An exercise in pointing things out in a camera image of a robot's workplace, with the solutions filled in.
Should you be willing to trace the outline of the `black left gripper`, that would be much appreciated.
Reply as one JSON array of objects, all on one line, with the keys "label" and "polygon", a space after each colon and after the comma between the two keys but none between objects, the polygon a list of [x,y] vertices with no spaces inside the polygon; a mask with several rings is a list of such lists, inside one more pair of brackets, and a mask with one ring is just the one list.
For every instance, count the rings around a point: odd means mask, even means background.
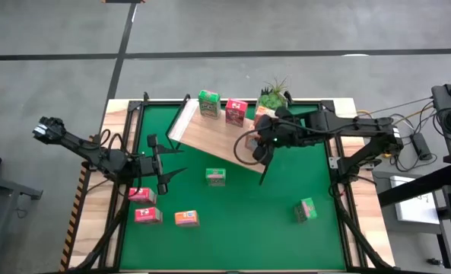
[{"label": "black left gripper", "polygon": [[171,179],[186,170],[186,167],[180,168],[178,170],[171,171],[167,174],[163,172],[163,165],[160,159],[162,154],[177,154],[181,153],[182,150],[175,148],[166,148],[162,144],[158,143],[157,135],[151,134],[147,137],[148,147],[151,148],[151,156],[140,155],[138,157],[138,169],[137,169],[137,179],[138,186],[141,186],[142,177],[157,177],[157,193],[159,195],[167,194],[168,186],[167,184]]}]

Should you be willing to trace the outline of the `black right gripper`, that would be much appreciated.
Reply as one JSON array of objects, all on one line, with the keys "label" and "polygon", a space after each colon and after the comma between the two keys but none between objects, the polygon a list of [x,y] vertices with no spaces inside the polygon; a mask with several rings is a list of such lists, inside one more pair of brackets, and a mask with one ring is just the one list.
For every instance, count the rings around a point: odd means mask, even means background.
[{"label": "black right gripper", "polygon": [[276,148],[303,148],[313,145],[313,133],[306,129],[312,127],[310,118],[313,112],[292,114],[284,107],[279,107],[277,111],[275,118],[264,115],[256,126],[253,125],[260,140],[258,147],[252,152],[252,157],[265,166],[259,180],[260,186],[264,183]]}]

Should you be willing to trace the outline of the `orange Frosted Mini Wheats box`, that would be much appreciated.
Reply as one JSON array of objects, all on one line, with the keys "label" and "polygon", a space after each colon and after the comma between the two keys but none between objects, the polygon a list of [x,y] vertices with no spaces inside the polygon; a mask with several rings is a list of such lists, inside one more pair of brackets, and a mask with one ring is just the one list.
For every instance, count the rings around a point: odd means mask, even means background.
[{"label": "orange Frosted Mini Wheats box", "polygon": [[256,126],[258,124],[260,118],[262,116],[264,116],[264,115],[270,116],[271,118],[275,118],[276,117],[274,110],[271,110],[271,109],[269,109],[267,107],[264,107],[264,106],[258,106],[256,108],[253,125]]},{"label": "orange Frosted Mini Wheats box", "polygon": [[254,151],[258,147],[258,141],[260,140],[260,136],[255,132],[250,133],[246,136],[245,140],[245,148],[250,151]]},{"label": "orange Frosted Mini Wheats box", "polygon": [[177,226],[199,226],[199,215],[196,210],[176,212],[174,214],[175,224]]}]

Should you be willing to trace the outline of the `red Froot Loops box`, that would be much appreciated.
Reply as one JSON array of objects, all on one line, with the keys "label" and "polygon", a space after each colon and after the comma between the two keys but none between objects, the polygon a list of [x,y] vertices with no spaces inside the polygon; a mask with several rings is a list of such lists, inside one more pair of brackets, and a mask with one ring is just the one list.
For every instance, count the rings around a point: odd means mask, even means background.
[{"label": "red Froot Loops box", "polygon": [[248,103],[230,98],[225,107],[226,123],[243,127]]},{"label": "red Froot Loops box", "polygon": [[163,221],[163,213],[156,207],[136,209],[134,216],[136,223],[155,224]]},{"label": "red Froot Loops box", "polygon": [[130,188],[128,199],[145,205],[155,205],[157,203],[157,195],[151,188],[147,187]]}]

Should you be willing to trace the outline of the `green Apple Jacks box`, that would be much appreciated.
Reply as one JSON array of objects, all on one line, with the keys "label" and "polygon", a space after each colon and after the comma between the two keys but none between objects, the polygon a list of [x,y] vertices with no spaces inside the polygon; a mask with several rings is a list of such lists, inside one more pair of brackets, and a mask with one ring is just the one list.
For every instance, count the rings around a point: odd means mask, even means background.
[{"label": "green Apple Jacks box", "polygon": [[209,186],[224,186],[226,182],[226,169],[206,168],[205,180]]},{"label": "green Apple Jacks box", "polygon": [[313,199],[301,199],[294,207],[294,214],[299,223],[317,218],[318,214]]},{"label": "green Apple Jacks box", "polygon": [[201,90],[198,95],[200,114],[217,119],[221,113],[221,96],[212,91]]}]

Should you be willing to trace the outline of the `green plant in patterned pot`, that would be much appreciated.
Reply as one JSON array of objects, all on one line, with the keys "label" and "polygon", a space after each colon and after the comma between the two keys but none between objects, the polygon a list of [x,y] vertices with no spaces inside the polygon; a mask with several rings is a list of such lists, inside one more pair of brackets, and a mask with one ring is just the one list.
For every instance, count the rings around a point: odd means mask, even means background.
[{"label": "green plant in patterned pot", "polygon": [[285,95],[287,92],[287,79],[275,78],[273,82],[266,82],[265,87],[261,89],[258,104],[270,110],[287,107],[289,104],[289,99]]}]

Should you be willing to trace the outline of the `green table mat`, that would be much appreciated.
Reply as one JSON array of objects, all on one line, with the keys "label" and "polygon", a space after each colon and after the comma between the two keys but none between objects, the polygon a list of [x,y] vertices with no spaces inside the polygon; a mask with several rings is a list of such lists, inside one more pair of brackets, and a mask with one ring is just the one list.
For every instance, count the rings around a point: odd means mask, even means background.
[{"label": "green table mat", "polygon": [[[261,174],[183,145],[162,157],[174,176],[157,207],[157,225],[128,217],[120,268],[124,270],[343,270],[337,215],[329,195],[326,148],[280,148]],[[225,168],[224,186],[209,186],[206,168]],[[295,205],[312,198],[317,218],[299,223]],[[199,226],[177,226],[174,214],[196,210]]]}]

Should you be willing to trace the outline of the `black side desk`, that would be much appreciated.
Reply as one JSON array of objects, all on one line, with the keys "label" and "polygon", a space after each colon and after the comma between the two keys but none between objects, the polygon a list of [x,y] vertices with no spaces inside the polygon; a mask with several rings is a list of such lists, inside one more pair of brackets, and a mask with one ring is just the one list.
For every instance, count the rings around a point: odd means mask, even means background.
[{"label": "black side desk", "polygon": [[437,209],[438,219],[448,219],[451,222],[451,155],[445,156],[443,161],[448,164],[446,167],[381,192],[378,195],[380,205],[390,206],[425,193],[442,190],[446,205]]}]

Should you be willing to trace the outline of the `black power brick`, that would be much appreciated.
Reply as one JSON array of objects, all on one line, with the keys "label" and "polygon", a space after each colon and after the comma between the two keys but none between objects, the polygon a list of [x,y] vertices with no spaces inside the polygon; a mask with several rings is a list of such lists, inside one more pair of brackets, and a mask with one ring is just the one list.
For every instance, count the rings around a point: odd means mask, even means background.
[{"label": "black power brick", "polygon": [[426,143],[426,140],[422,133],[415,133],[410,135],[411,143],[413,144],[414,150],[421,161],[428,161],[433,158],[431,151]]}]

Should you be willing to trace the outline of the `wooden shelf with black frame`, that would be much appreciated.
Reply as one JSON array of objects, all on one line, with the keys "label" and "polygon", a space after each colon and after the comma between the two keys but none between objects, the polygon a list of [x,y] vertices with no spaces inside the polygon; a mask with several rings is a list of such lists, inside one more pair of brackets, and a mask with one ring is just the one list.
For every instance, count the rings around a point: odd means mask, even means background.
[{"label": "wooden shelf with black frame", "polygon": [[196,148],[210,155],[238,164],[249,170],[262,174],[265,165],[246,165],[239,162],[233,153],[235,141],[246,131],[251,130],[253,119],[245,118],[243,127],[226,123],[225,111],[218,119],[202,116],[197,99],[185,99],[177,118],[171,123],[167,137],[189,147]]}]

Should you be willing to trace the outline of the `black rig frame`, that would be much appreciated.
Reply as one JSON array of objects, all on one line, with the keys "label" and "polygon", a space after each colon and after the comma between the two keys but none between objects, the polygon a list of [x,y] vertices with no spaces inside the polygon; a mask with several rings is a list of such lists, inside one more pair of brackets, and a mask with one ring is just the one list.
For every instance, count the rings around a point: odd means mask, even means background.
[{"label": "black rig frame", "polygon": [[[165,105],[180,106],[183,99],[144,99],[150,107],[164,103]],[[357,114],[352,98],[326,98],[326,99],[295,99],[294,103],[307,103],[309,101],[327,100],[329,105],[335,107],[336,113],[340,117],[352,117]],[[124,134],[127,148],[135,150],[138,144],[134,140],[138,137],[138,118],[139,111],[144,110],[141,106],[143,99],[112,99],[106,105],[103,118],[103,129],[109,129],[111,132]],[[333,148],[333,155],[338,156],[340,152],[351,156],[364,146],[364,140],[354,137],[342,137],[341,141],[331,141],[330,145],[336,145]],[[87,193],[92,186],[96,186],[103,181],[103,175],[90,168],[82,168],[78,180],[75,200],[69,220],[69,227],[65,237],[65,245],[62,251],[62,258],[59,263],[58,272],[63,272],[69,268],[82,263],[85,257],[96,246],[98,240],[104,233],[106,227],[113,220],[114,215],[122,207],[122,197],[116,193],[117,186],[113,186],[107,181]],[[356,222],[362,233],[370,242],[373,249],[388,264],[394,266],[395,261],[392,254],[391,244],[384,224],[384,218],[377,199],[376,187],[373,183],[359,178],[347,188],[342,197],[345,207],[349,207],[354,216],[353,209],[356,209]],[[122,241],[118,236],[123,236],[124,225],[119,231],[113,233],[110,242],[104,247],[102,257],[97,258],[94,264],[96,268],[117,267],[116,249]],[[367,255],[361,255],[360,246],[355,242],[352,233],[345,228],[348,237],[348,251],[350,251],[351,262],[354,266],[373,266],[373,263],[367,259]]]}]

